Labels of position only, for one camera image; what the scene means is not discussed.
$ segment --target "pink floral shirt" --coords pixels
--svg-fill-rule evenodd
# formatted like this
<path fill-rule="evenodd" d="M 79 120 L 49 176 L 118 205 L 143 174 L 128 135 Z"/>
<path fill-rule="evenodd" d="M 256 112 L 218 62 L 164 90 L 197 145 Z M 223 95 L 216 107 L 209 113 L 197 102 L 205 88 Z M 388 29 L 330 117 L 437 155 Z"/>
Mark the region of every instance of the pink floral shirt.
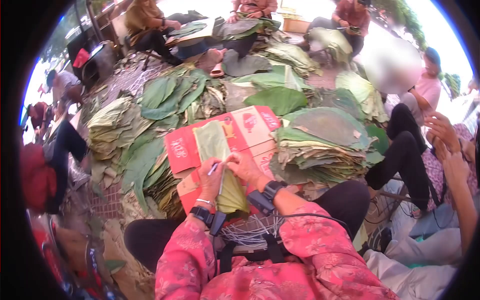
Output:
<path fill-rule="evenodd" d="M 295 213 L 329 215 L 312 202 Z M 209 280 L 215 271 L 212 243 L 197 224 L 183 222 L 158 260 L 155 299 L 398 299 L 367 268 L 337 222 L 291 217 L 280 236 L 302 262 L 292 256 L 280 264 L 252 263 L 234 256 L 231 272 Z"/>
<path fill-rule="evenodd" d="M 470 133 L 468 128 L 464 124 L 455 124 L 453 125 L 457 136 L 471 141 L 473 135 Z M 423 164 L 425 165 L 425 170 L 427 171 L 428 178 L 432 181 L 433 187 L 437 191 L 438 200 L 440 200 L 442 195 L 442 190 L 444 186 L 444 167 L 442 163 L 432 154 L 430 149 L 425 150 L 421 155 Z M 470 174 L 468 175 L 467 185 L 470 188 L 470 193 L 475 195 L 478 191 L 477 188 L 477 171 L 475 170 L 475 164 L 469 162 L 468 166 L 470 167 Z M 452 193 L 447 189 L 445 194 L 444 202 L 451 204 L 453 200 Z M 430 200 L 428 201 L 427 211 L 435 209 L 437 205 L 432 198 L 432 193 L 430 193 Z"/>

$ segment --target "red cardboard box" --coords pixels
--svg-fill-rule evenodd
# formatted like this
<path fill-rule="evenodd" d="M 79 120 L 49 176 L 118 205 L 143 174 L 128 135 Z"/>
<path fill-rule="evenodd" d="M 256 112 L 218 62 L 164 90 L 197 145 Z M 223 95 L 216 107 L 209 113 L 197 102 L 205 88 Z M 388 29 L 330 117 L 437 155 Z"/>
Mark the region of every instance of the red cardboard box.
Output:
<path fill-rule="evenodd" d="M 186 176 L 177 185 L 177 191 L 187 213 L 201 193 L 196 171 L 201 162 L 192 129 L 202 127 L 212 120 L 218 120 L 222 124 L 232 152 L 250 155 L 259 168 L 273 178 L 268 166 L 277 148 L 270 132 L 280 127 L 280 121 L 269 107 L 250 106 L 177 129 L 165 136 L 165 146 L 172 172 L 177 176 Z M 193 170 L 190 174 L 186 171 L 189 169 Z M 252 190 L 253 187 L 246 187 L 246 193 Z M 253 206 L 251 210 L 254 214 L 258 213 Z"/>

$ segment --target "pen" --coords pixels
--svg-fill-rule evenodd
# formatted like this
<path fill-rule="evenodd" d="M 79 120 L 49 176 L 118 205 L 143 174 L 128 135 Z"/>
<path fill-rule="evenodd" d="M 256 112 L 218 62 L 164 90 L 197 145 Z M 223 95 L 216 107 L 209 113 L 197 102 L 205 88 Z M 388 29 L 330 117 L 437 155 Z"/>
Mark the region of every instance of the pen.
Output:
<path fill-rule="evenodd" d="M 210 171 L 208 171 L 208 176 L 210 176 L 215 170 L 216 170 L 216 167 L 218 167 L 218 163 L 214 163 L 212 168 L 210 169 Z"/>

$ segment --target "red bag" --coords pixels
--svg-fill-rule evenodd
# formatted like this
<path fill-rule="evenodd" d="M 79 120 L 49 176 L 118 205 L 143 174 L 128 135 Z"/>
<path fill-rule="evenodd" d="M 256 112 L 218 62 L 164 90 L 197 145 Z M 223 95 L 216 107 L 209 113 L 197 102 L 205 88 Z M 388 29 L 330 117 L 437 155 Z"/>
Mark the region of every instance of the red bag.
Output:
<path fill-rule="evenodd" d="M 27 208 L 44 213 L 47 199 L 57 191 L 57 175 L 45 162 L 41 145 L 29 143 L 21 149 L 20 176 Z"/>
<path fill-rule="evenodd" d="M 75 68 L 81 68 L 89 58 L 90 58 L 90 53 L 88 53 L 87 50 L 82 48 L 78 52 L 77 57 L 75 58 L 75 62 L 73 63 L 73 66 Z"/>

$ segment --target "wooden crate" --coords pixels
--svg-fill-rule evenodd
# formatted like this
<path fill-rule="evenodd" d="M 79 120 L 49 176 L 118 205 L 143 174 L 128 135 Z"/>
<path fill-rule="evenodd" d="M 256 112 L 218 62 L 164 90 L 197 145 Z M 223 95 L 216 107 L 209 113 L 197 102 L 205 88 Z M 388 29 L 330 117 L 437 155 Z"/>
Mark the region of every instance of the wooden crate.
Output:
<path fill-rule="evenodd" d="M 310 22 L 304 20 L 284 19 L 283 31 L 307 33 L 308 25 L 310 25 Z"/>

